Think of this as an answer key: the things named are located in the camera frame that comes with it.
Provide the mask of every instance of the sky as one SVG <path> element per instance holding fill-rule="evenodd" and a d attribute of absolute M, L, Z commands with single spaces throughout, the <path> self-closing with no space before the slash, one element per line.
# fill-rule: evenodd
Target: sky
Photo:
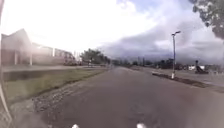
<path fill-rule="evenodd" d="M 187 0 L 6 0 L 2 32 L 24 28 L 33 42 L 112 58 L 172 58 L 223 62 L 223 41 L 206 28 Z"/>

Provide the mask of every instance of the sidewalk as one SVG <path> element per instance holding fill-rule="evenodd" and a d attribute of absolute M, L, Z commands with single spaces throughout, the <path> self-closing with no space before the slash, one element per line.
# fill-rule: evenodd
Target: sidewalk
<path fill-rule="evenodd" d="M 171 76 L 172 70 L 143 68 L 145 72 L 159 72 Z M 224 87 L 224 74 L 195 74 L 194 71 L 176 70 L 176 77 L 199 81 L 205 84 L 211 84 Z"/>
<path fill-rule="evenodd" d="M 3 66 L 3 72 L 17 72 L 17 71 L 42 71 L 42 70 L 64 70 L 85 68 L 87 66 Z"/>

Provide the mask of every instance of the utility pole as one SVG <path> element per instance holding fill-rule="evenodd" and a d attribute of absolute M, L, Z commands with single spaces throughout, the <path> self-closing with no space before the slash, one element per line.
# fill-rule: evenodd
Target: utility pole
<path fill-rule="evenodd" d="M 222 59 L 223 59 L 223 62 L 222 62 L 222 73 L 224 73 L 224 41 L 223 41 L 223 55 L 222 55 Z"/>
<path fill-rule="evenodd" d="M 145 58 L 144 57 L 142 58 L 142 66 L 143 67 L 145 66 Z"/>
<path fill-rule="evenodd" d="M 176 64 L 176 49 L 175 49 L 175 36 L 176 34 L 181 33 L 181 31 L 177 31 L 174 34 L 172 34 L 173 37 L 173 73 L 171 78 L 174 79 L 175 78 L 175 64 Z"/>
<path fill-rule="evenodd" d="M 139 66 L 139 65 L 141 65 L 141 64 L 140 64 L 140 57 L 138 57 L 138 66 Z"/>

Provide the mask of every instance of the grass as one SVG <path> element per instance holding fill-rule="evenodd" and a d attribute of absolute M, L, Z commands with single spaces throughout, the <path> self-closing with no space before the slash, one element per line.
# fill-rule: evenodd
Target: grass
<path fill-rule="evenodd" d="M 39 78 L 5 82 L 6 96 L 9 102 L 15 102 L 40 93 L 59 88 L 84 78 L 99 74 L 105 69 L 75 69 L 55 74 L 44 74 Z"/>
<path fill-rule="evenodd" d="M 152 75 L 162 77 L 162 78 L 166 78 L 166 79 L 169 79 L 169 80 L 174 80 L 174 81 L 185 83 L 185 84 L 189 84 L 189 85 L 192 85 L 192 86 L 195 86 L 195 87 L 200 87 L 200 88 L 207 88 L 207 87 L 212 86 L 212 85 L 204 84 L 202 82 L 191 80 L 191 79 L 184 79 L 184 78 L 178 78 L 178 77 L 175 77 L 174 79 L 172 79 L 171 76 L 166 75 L 166 74 L 161 74 L 161 73 L 152 73 Z"/>

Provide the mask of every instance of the dark cloud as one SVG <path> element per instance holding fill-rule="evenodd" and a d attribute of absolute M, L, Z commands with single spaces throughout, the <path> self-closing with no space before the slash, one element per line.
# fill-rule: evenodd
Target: dark cloud
<path fill-rule="evenodd" d="M 178 3 L 178 0 L 174 1 L 177 4 L 171 7 L 172 13 L 170 15 L 167 12 L 162 13 L 165 17 L 165 22 L 162 24 L 145 33 L 102 46 L 100 49 L 114 58 L 145 57 L 153 60 L 172 58 L 171 33 L 181 30 L 181 34 L 176 36 L 177 61 L 194 63 L 197 59 L 209 64 L 223 62 L 222 41 L 215 38 L 211 30 L 204 26 L 199 16 L 192 12 L 191 6 L 184 6 L 182 2 Z"/>

